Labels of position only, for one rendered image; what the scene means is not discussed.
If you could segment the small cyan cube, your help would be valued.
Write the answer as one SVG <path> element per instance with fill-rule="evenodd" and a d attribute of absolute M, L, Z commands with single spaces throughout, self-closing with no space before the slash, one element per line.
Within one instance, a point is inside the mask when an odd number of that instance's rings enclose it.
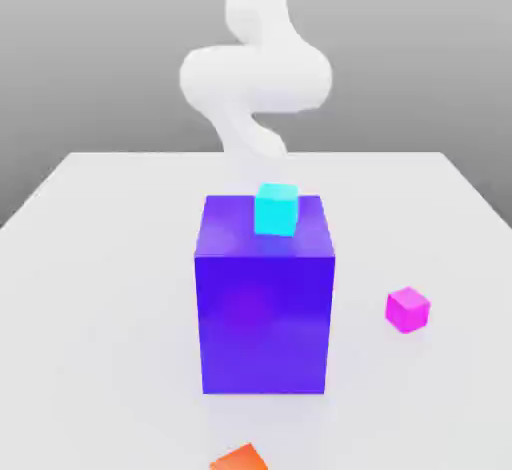
<path fill-rule="evenodd" d="M 258 235 L 293 237 L 299 212 L 296 185 L 263 183 L 254 201 L 254 231 Z"/>

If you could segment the small magenta cube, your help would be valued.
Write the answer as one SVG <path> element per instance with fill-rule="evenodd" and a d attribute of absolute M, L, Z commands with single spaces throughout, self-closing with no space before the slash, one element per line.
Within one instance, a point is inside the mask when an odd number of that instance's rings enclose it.
<path fill-rule="evenodd" d="M 385 317 L 400 332 L 411 333 L 424 327 L 431 302 L 412 287 L 391 292 L 387 297 Z"/>

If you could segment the small orange cube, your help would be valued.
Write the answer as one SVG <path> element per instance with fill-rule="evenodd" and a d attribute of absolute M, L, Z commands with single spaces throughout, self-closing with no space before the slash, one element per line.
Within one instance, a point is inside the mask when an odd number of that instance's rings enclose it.
<path fill-rule="evenodd" d="M 212 462 L 209 470 L 268 470 L 268 466 L 254 446 L 247 443 Z"/>

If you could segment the large purple box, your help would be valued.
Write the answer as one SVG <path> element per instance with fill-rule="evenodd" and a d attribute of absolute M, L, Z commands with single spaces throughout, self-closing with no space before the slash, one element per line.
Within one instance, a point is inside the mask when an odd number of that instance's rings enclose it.
<path fill-rule="evenodd" d="M 335 252 L 317 196 L 291 237 L 254 232 L 251 196 L 207 196 L 194 253 L 206 394 L 325 390 Z"/>

